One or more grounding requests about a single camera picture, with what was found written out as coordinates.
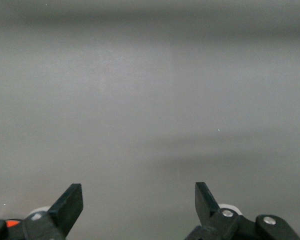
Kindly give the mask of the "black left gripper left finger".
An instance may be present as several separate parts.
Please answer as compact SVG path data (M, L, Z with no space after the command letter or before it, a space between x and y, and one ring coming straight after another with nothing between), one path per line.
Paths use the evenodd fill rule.
M82 185L73 183L47 210L24 219L0 219L0 240L65 240L83 207Z

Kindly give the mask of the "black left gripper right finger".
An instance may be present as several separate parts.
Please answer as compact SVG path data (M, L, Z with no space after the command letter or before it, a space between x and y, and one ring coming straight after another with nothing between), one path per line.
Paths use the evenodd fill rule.
M281 217L258 215L255 221L229 204L218 204L205 182L195 184L195 210L200 221L187 240L300 240Z

